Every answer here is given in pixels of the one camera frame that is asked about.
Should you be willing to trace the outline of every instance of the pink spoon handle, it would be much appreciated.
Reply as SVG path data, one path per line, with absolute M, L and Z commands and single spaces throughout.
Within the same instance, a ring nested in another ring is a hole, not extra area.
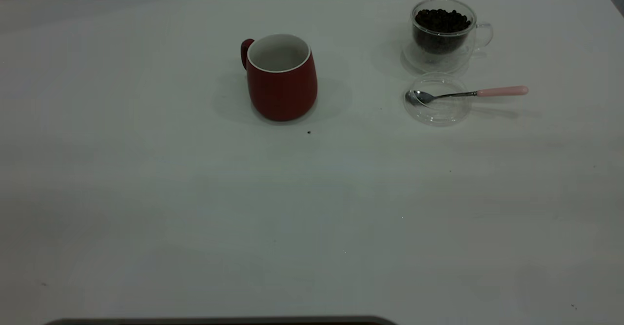
M 477 91 L 477 96 L 520 96 L 528 94 L 528 87 L 497 87 Z

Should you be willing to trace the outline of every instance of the mug handle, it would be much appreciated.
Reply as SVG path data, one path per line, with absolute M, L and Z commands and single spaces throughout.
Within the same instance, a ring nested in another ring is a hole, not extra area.
M 249 50 L 249 46 L 252 45 L 254 40 L 252 38 L 248 38 L 240 44 L 240 61 L 243 63 L 243 67 L 247 69 L 247 50 Z
M 481 48 L 484 48 L 492 41 L 494 37 L 494 28 L 492 28 L 492 24 L 487 23 L 486 21 L 481 21 L 477 23 L 477 29 L 482 28 L 487 31 L 487 37 L 484 39 L 477 38 L 477 41 L 474 44 L 474 50 L 479 51 Z

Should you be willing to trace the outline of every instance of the double-walled glass cup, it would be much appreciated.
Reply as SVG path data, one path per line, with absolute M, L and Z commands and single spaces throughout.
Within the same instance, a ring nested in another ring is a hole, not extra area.
M 416 15 L 421 10 L 455 11 L 466 16 L 468 28 L 454 33 L 435 32 L 421 26 Z M 485 47 L 493 37 L 490 23 L 477 23 L 477 15 L 472 8 L 457 0 L 426 0 L 417 4 L 411 13 L 412 41 L 404 51 L 406 58 L 414 67 L 423 72 L 455 72 L 463 67 L 472 52 Z M 484 39 L 476 38 L 476 30 L 486 31 Z

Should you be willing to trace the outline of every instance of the white table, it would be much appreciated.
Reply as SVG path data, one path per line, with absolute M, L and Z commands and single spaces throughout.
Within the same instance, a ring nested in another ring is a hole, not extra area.
M 0 1 L 0 323 L 621 324 L 624 19 L 461 0 L 495 29 L 465 84 L 531 92 L 436 128 L 401 103 L 419 1 Z M 239 57 L 274 32 L 319 75 L 287 125 Z

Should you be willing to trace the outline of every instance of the spoon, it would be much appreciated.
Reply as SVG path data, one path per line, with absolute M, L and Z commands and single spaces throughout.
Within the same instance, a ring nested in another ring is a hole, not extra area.
M 521 96 L 526 95 L 528 93 L 528 87 L 519 86 L 519 87 L 499 87 L 499 88 L 486 88 L 483 90 L 473 91 L 473 92 L 460 92 L 459 94 L 446 94 L 442 96 L 433 96 L 421 90 L 410 90 L 405 94 L 405 99 L 413 104 L 424 105 L 430 103 L 433 100 L 437 100 L 439 98 L 446 97 L 490 97 L 490 96 Z

